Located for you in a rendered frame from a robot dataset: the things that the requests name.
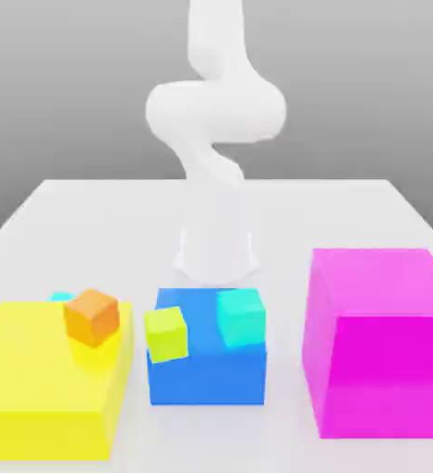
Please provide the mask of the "small lime cube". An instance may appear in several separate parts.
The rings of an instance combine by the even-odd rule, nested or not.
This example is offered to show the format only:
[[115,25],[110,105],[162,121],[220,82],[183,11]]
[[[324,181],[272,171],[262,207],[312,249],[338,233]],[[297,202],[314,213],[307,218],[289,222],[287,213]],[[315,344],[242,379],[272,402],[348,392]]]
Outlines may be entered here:
[[147,347],[152,363],[162,363],[188,356],[187,326],[178,307],[144,313]]

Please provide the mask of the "small orange cube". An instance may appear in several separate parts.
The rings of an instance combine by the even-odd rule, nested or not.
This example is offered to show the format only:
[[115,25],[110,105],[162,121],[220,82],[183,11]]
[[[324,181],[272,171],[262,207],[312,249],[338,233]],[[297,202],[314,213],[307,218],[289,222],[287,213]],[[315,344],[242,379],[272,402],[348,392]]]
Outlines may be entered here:
[[96,289],[86,289],[64,305],[67,334],[98,347],[120,327],[118,300]]

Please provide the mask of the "large blue box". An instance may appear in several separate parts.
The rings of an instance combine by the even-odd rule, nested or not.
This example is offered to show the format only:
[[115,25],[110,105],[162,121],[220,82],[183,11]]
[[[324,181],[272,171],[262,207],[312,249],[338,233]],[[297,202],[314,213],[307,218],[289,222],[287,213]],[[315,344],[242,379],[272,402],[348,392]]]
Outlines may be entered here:
[[267,347],[228,347],[217,320],[226,288],[158,290],[156,309],[180,308],[188,333],[188,356],[160,363],[147,357],[150,403],[157,405],[262,405]]

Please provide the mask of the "large magenta box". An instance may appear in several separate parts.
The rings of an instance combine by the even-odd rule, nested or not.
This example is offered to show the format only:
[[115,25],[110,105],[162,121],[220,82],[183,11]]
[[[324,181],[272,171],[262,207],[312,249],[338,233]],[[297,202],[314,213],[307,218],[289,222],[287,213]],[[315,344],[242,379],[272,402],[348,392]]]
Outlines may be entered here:
[[433,256],[314,249],[302,363],[323,439],[433,439]]

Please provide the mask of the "large yellow box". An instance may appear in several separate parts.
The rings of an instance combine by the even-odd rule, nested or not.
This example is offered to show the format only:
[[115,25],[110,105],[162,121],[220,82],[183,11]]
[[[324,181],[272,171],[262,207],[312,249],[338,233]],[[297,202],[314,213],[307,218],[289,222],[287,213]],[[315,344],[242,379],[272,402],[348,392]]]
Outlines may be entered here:
[[0,461],[109,459],[134,350],[132,306],[92,348],[59,302],[0,303]]

